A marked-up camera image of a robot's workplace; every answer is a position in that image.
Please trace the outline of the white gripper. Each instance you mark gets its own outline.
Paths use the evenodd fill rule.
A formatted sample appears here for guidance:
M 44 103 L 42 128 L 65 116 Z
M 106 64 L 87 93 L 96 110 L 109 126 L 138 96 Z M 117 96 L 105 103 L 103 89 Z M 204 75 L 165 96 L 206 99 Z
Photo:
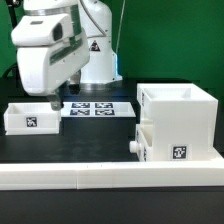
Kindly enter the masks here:
M 16 47 L 22 85 L 29 95 L 47 96 L 51 109 L 60 111 L 64 104 L 55 91 L 64 82 L 69 79 L 71 94 L 80 92 L 79 70 L 90 60 L 84 29 L 50 46 Z

